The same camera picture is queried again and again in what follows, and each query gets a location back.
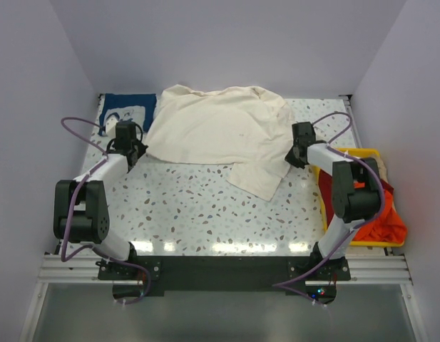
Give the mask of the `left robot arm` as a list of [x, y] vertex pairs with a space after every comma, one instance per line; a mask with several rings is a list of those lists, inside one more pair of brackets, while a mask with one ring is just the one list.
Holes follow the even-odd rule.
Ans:
[[143, 129], [133, 121], [119, 121], [115, 137], [102, 158], [89, 170], [72, 180], [56, 183], [53, 233], [62, 241], [61, 261], [90, 249], [114, 264], [122, 279], [132, 279], [139, 271], [135, 247], [111, 229], [106, 190], [123, 179], [144, 156]]

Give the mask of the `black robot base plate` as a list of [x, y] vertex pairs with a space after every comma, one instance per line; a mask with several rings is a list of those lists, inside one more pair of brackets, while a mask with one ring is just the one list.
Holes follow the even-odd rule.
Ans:
[[336, 285], [351, 279], [345, 258], [329, 260], [301, 279], [309, 256], [136, 256], [127, 265], [97, 262], [98, 279], [113, 282], [115, 299], [164, 296], [169, 291], [268, 292], [284, 283], [289, 294], [333, 302]]

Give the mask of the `cream white t shirt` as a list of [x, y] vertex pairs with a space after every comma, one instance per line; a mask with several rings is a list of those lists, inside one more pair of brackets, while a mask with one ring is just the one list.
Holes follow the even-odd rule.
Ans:
[[293, 123], [287, 101], [259, 86], [202, 92], [175, 85], [162, 92], [145, 144], [165, 162], [231, 164], [231, 185], [270, 201], [290, 168]]

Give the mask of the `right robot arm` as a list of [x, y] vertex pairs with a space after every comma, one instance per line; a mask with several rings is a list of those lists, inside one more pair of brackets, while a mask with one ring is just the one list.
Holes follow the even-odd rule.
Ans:
[[333, 260], [345, 256], [359, 228], [381, 215], [384, 188], [375, 159], [360, 159], [318, 140], [310, 122], [292, 125], [292, 136], [293, 145], [285, 160], [298, 168], [318, 167], [331, 176], [333, 217], [326, 233], [313, 247], [308, 270], [298, 276], [303, 279], [312, 275], [324, 280], [334, 272]]

